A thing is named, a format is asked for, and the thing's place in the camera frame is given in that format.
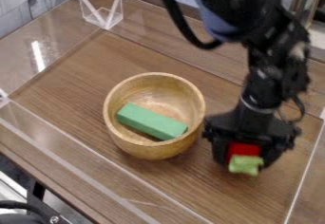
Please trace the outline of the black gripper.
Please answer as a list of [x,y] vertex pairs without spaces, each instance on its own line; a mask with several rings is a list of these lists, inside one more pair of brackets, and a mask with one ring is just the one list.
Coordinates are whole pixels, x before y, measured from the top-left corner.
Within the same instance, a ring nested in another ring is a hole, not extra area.
[[204,137],[213,143],[213,159],[228,162],[229,142],[238,140],[264,146],[264,168],[268,168],[295,145],[300,129],[292,121],[279,119],[273,112],[254,110],[244,101],[222,114],[205,118]]

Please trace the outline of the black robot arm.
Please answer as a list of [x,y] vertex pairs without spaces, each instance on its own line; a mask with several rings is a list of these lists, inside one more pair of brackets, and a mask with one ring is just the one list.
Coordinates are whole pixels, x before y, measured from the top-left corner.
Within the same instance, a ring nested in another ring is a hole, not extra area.
[[209,115],[204,137],[213,146],[213,159],[229,167],[236,157],[258,157],[262,170],[295,147],[301,135],[297,123],[280,112],[293,101],[300,113],[300,95],[311,84],[311,34],[283,0],[196,0],[202,22],[213,39],[196,36],[177,0],[162,0],[173,22],[188,41],[201,49],[240,43],[248,49],[249,73],[237,106]]

